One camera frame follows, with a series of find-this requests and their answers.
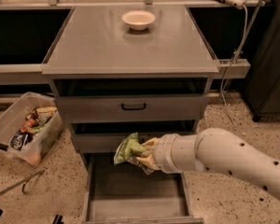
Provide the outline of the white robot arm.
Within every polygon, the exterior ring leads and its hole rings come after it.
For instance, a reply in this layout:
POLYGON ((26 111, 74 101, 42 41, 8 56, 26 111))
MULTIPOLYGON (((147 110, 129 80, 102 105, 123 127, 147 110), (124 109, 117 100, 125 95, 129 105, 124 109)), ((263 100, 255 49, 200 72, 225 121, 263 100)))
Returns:
POLYGON ((198 134, 166 134, 146 142, 148 152, 137 160, 166 174, 214 171, 267 191, 280 201, 280 160, 234 133, 208 128, 198 134))

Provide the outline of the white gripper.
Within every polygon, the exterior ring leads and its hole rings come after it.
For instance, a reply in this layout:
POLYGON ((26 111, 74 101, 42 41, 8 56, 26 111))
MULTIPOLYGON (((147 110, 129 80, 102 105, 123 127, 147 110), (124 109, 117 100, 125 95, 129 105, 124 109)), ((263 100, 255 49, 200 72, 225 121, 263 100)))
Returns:
POLYGON ((137 157, 136 159, 152 170, 161 170, 166 174, 180 174, 172 158, 172 146, 178 135, 166 134, 161 138, 153 137, 142 144, 144 147, 153 147, 152 156, 137 157))

